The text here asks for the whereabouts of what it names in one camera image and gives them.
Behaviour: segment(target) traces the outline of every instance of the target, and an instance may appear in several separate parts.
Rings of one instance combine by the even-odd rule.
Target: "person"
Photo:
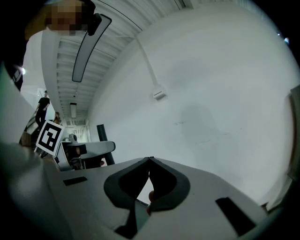
[[[55,117],[54,117],[53,122],[56,123],[56,124],[60,124],[61,123],[60,113],[59,112],[55,112]]]
[[[36,122],[39,126],[39,130],[42,129],[44,123],[45,123],[45,117],[47,113],[47,108],[50,105],[50,99],[48,98],[48,92],[45,91],[45,97],[42,97],[37,105],[36,109]]]
[[[16,0],[1,2],[2,40],[0,62],[14,81],[18,90],[23,83],[23,59],[26,45],[34,34],[49,29],[60,35],[74,35],[87,31],[92,22],[95,4],[91,0],[45,0],[34,3]]]

